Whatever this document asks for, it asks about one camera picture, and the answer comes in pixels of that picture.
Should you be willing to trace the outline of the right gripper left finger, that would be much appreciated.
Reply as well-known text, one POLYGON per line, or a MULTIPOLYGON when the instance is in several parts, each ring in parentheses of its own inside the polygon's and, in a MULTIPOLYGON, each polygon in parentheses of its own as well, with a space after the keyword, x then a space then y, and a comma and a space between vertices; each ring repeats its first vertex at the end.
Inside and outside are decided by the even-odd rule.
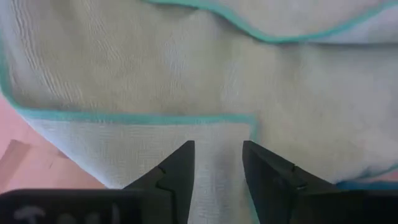
POLYGON ((186 223, 195 173, 187 141, 123 189, 22 189, 1 194, 1 223, 186 223))

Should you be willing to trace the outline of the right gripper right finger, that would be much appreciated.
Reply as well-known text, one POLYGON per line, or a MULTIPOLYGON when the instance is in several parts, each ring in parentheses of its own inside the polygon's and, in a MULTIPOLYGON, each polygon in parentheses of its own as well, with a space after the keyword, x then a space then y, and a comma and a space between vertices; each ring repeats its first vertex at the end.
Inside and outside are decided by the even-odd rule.
POLYGON ((242 156, 260 223, 397 223, 396 183, 332 184, 252 141, 242 156))

